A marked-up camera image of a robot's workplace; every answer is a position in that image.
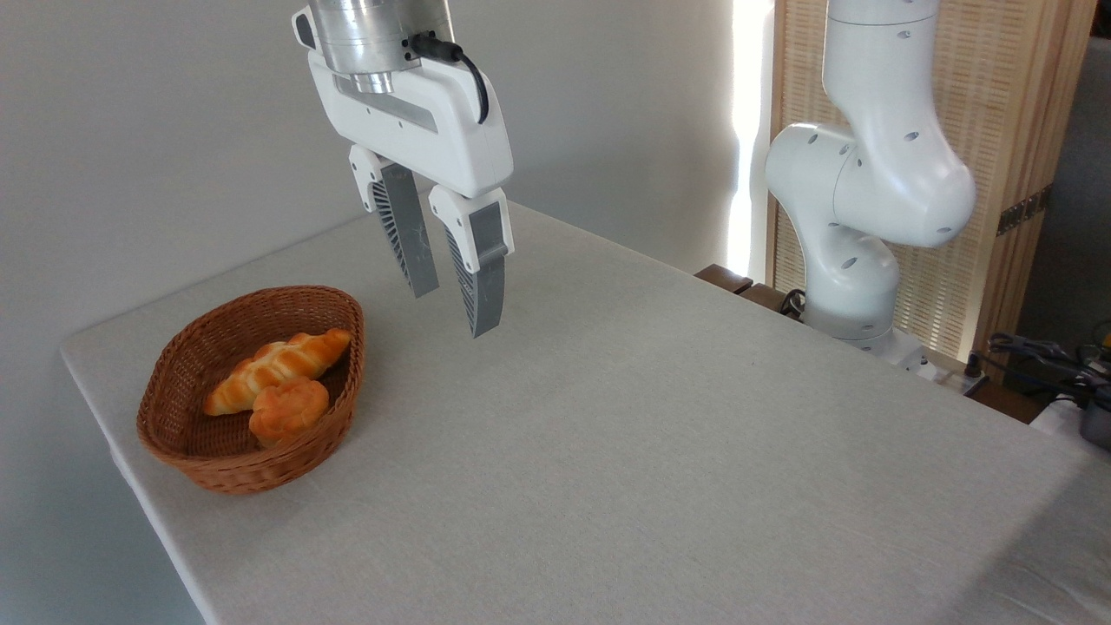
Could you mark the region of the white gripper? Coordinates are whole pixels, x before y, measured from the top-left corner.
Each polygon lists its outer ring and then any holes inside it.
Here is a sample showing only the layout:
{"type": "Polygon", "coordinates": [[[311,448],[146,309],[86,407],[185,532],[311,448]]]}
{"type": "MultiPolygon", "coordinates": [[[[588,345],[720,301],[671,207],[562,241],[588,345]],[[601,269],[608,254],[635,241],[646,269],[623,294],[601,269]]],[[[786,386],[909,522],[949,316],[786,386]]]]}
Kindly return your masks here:
{"type": "Polygon", "coordinates": [[[321,53],[309,52],[308,63],[326,117],[353,143],[349,165],[358,194],[380,220],[414,298],[439,288],[417,173],[439,183],[430,208],[444,225],[471,336],[491,331],[503,316],[506,258],[516,252],[499,188],[516,162],[496,89],[486,88],[489,110],[479,123],[476,78],[464,65],[424,61],[394,72],[391,94],[362,94],[349,75],[330,71],[321,53]]]}

